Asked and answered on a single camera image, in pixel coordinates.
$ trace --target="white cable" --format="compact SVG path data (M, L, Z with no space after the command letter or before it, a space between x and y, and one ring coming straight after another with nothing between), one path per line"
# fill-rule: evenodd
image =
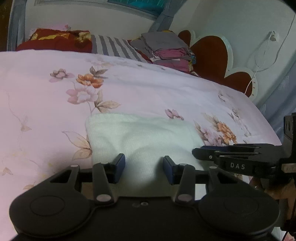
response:
M265 69L261 69L261 70L258 71L258 72L262 72L262 71L265 71L265 70L269 69L269 68L270 68L271 66L273 66L273 65L275 64L275 62L277 61L278 56L279 56L279 52L280 52L281 48L283 47L284 42L285 42L286 38L288 37L288 35L289 35L289 33L290 33L290 30L291 30L291 28L292 28L292 25L293 25L293 22L294 22L295 16L296 16L296 13L294 14L294 17L293 17L293 20L292 20L292 22L291 22L291 25L290 25L290 28L289 28L289 30L288 30L288 33L287 33L286 37L284 38L284 40L283 40L281 46L279 47L279 49L278 49L278 51L277 51L277 53L276 53L276 58L275 58L274 62L273 62L270 66L268 66L267 68L265 68ZM257 64L257 62L256 62L256 55L257 55L257 53L255 54L255 63L256 63L256 65L257 65L257 67L259 67L258 64Z
M263 58L264 58L264 56L265 56L265 52L266 52L267 47L268 47L268 45L269 45L269 41L270 41L270 37L272 36L272 33L273 33L273 31L271 32L271 34L270 34L269 37L268 37L268 42L267 42L266 48L265 48L264 53L263 53ZM248 90L248 87L249 87L249 85L252 83L252 80L253 80L253 78L255 77L256 73L257 73L257 72L258 72L258 71L264 66L265 61L266 61L266 59L264 58L264 62L263 62L263 64L262 64L262 66L261 66L261 67L257 66L257 67L259 67L259 68L257 68L256 72L254 73L253 77L251 78L250 82L248 83L248 85L247 85L247 87L246 87L246 91L244 92L244 94L246 94L246 92L247 92L247 90Z

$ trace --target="orange flower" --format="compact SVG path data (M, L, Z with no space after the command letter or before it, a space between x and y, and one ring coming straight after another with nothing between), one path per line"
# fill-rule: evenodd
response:
M230 140L232 140L234 144L237 144L237 137L225 123L219 121L217 125L218 131L223 133L223 140L227 145L229 145Z
M94 88L100 88L104 82L103 79L95 79L92 74L85 74L84 76L79 74L78 79L76 79L78 83L81 83L86 86L93 86Z

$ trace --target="window sill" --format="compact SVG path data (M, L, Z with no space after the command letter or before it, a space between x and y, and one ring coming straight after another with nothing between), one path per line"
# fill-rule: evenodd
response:
M35 0L35 6L40 5L66 5L66 4L76 4L76 5L88 5L88 6L96 6L96 7L105 7L109 9L114 9L134 15L138 15L143 18L147 18L150 20L156 20L157 16L135 9L124 5L119 5L115 3L107 2L107 0Z

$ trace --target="stack of folded clothes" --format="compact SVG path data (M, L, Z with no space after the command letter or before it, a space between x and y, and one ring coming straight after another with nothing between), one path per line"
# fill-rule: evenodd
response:
M170 31L143 33L130 45L153 63L190 72L195 56L176 34Z

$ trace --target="brown headboard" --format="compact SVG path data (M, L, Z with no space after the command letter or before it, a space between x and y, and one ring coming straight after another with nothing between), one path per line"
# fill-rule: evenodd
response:
M196 64L193 65L193 69L200 77L228 86L240 92L245 92L251 81L251 71L249 71L249 73L245 71L235 71L230 75L226 73L230 71L227 69L229 57L227 47L220 37L214 35L205 36L190 46L192 39L190 31L184 30L180 32L178 36L195 54ZM252 95L253 88L255 87L250 83L246 92L248 97Z

